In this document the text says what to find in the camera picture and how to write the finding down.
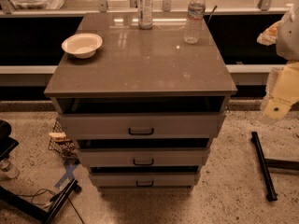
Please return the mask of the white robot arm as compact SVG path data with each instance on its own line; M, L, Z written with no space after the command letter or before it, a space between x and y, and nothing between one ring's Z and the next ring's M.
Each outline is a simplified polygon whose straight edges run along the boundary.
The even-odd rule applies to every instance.
M288 4L289 10L257 38L260 44L276 45L277 55L287 63L273 68L268 75L260 109L261 121L274 124L282 120L299 102L299 3Z

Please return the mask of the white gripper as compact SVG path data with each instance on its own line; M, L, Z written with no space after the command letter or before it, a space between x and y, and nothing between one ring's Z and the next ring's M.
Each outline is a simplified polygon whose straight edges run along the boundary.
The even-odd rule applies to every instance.
M277 43L280 21L276 21L259 34L257 42L270 46ZM282 68L274 68L268 75L266 95L262 100L261 122L274 124L282 120L299 101L299 62L287 62Z

